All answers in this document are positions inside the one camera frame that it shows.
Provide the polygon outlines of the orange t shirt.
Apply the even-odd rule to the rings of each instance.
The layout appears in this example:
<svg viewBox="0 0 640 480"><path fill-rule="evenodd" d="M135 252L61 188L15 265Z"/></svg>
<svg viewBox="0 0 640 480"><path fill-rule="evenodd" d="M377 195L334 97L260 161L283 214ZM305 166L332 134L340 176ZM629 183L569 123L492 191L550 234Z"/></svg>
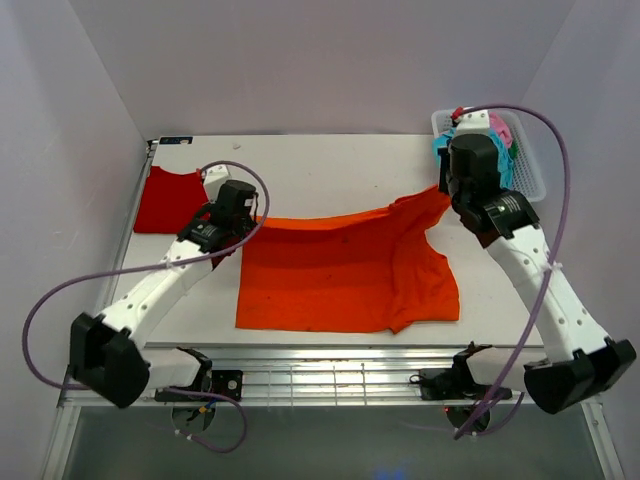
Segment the orange t shirt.
<svg viewBox="0 0 640 480"><path fill-rule="evenodd" d="M350 215L268 219L242 250L236 327L398 334L458 321L458 285L426 235L449 206L430 187Z"/></svg>

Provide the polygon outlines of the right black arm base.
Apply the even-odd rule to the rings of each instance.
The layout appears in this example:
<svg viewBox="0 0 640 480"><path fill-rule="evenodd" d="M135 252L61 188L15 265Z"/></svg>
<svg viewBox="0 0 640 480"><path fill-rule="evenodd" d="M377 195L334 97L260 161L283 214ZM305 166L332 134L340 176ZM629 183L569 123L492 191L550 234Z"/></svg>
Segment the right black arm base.
<svg viewBox="0 0 640 480"><path fill-rule="evenodd" d="M482 377L480 372L473 373L468 361L478 353L499 352L493 345L471 342L453 356L449 367L419 369L409 377L409 383L419 388L422 400L480 401L490 390L506 361L498 361L497 365L491 366L488 377Z"/></svg>

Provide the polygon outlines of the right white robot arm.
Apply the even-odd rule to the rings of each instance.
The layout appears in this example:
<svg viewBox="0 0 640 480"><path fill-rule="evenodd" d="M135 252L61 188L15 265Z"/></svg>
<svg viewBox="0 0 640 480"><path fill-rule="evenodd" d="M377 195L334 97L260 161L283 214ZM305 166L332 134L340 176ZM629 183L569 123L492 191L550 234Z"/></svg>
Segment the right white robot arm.
<svg viewBox="0 0 640 480"><path fill-rule="evenodd" d="M499 153L482 133L455 132L439 150L440 190L481 246L501 267L529 312L525 331L538 332L541 359L470 344L455 355L451 382L464 397L486 386L527 393L556 414L610 389L637 358L588 313L546 243L539 218L521 193L501 185Z"/></svg>

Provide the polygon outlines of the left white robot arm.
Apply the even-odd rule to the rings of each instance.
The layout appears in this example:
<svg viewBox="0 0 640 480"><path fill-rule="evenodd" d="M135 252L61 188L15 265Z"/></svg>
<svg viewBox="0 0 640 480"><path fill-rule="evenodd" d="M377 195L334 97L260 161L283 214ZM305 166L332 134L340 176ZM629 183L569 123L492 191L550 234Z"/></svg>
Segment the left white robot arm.
<svg viewBox="0 0 640 480"><path fill-rule="evenodd" d="M174 305L255 228L256 188L227 180L177 235L159 268L95 316L71 325L70 373L115 406L126 408L147 390L179 388L190 399L212 387L210 360L189 348L154 352L145 345Z"/></svg>

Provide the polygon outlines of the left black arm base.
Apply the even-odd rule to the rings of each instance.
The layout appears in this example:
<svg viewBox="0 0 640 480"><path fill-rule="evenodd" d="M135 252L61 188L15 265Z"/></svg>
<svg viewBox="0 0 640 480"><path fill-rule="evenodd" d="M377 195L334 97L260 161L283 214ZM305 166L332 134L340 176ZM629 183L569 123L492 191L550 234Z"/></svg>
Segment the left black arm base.
<svg viewBox="0 0 640 480"><path fill-rule="evenodd" d="M216 370L211 358L191 348L176 348L151 361L150 386L157 402L213 401L201 392L225 396L240 401L243 372Z"/></svg>

